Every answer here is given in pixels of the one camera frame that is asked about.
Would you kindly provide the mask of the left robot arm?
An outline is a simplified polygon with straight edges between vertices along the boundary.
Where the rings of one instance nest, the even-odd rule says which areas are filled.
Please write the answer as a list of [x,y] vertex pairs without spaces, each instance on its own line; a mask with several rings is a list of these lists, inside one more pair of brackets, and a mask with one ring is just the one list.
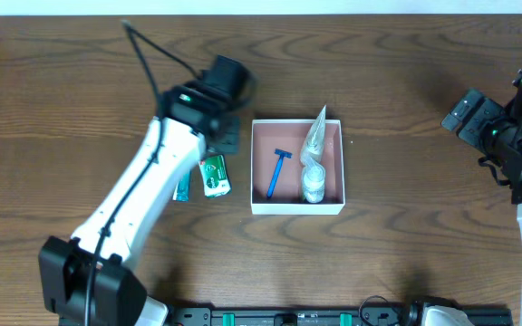
[[134,270],[173,192],[234,123],[254,79],[218,56],[193,81],[158,94],[144,140],[111,192],[64,241],[51,236],[38,262],[47,311],[62,325],[162,325],[169,307],[149,297]]

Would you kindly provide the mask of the small toothpaste tube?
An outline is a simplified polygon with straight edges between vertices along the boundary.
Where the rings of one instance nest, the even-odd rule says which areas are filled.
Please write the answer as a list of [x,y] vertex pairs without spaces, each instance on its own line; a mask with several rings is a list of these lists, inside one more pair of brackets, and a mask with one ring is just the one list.
[[175,187],[172,199],[179,202],[188,202],[190,194],[191,172],[187,172]]

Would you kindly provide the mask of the clear pump bottle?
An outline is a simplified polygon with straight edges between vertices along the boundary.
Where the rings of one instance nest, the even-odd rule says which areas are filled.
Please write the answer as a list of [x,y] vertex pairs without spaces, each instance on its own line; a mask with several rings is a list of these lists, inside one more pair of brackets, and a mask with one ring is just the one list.
[[304,159],[302,170],[302,197],[303,200],[311,204],[323,201],[325,193],[325,168],[316,162],[312,157]]

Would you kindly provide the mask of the white lotion tube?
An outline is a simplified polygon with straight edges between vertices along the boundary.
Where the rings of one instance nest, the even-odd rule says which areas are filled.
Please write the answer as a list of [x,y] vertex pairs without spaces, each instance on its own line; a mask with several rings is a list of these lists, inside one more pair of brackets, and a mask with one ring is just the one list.
[[310,159],[321,162],[325,146],[326,108],[324,105],[305,137],[300,153],[300,161],[304,166],[309,164]]

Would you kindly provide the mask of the blue disposable razor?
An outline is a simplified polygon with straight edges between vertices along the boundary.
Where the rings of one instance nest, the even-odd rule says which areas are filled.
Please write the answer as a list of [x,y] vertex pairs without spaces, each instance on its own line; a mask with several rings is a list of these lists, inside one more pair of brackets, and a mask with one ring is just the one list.
[[266,198],[267,199],[270,199],[273,196],[274,192],[275,192],[277,180],[279,178],[279,175],[280,175],[280,172],[281,172],[281,168],[283,166],[284,159],[292,157],[292,153],[291,152],[288,152],[288,151],[285,151],[285,150],[282,150],[282,149],[275,149],[275,154],[279,157],[279,159],[278,159],[278,161],[275,164],[274,173],[273,173],[273,176],[271,178],[271,182],[269,184],[269,188],[268,188],[268,190],[266,192]]

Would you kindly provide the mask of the green soap packet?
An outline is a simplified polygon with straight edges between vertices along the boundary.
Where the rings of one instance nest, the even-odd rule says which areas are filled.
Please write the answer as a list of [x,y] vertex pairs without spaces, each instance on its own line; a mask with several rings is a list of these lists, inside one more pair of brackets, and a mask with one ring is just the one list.
[[223,155],[216,155],[201,160],[198,167],[206,197],[221,197],[231,191],[232,187],[227,175],[227,167]]

